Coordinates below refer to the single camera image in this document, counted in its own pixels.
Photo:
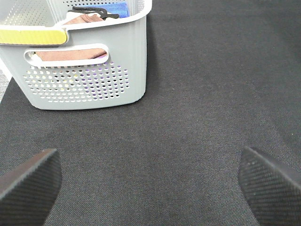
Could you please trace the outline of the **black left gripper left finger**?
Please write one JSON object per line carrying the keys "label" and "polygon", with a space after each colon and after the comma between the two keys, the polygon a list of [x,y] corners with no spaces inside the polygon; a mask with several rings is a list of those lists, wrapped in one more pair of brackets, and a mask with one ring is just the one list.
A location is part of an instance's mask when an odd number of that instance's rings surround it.
{"label": "black left gripper left finger", "polygon": [[44,225],[62,182],[60,154],[46,149],[0,178],[0,224]]}

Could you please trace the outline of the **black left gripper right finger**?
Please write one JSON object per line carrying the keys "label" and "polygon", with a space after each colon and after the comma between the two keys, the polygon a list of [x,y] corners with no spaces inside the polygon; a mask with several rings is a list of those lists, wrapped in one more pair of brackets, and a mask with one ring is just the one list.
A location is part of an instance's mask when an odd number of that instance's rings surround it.
{"label": "black left gripper right finger", "polygon": [[301,224],[300,172],[259,149],[245,146],[238,181],[259,225]]}

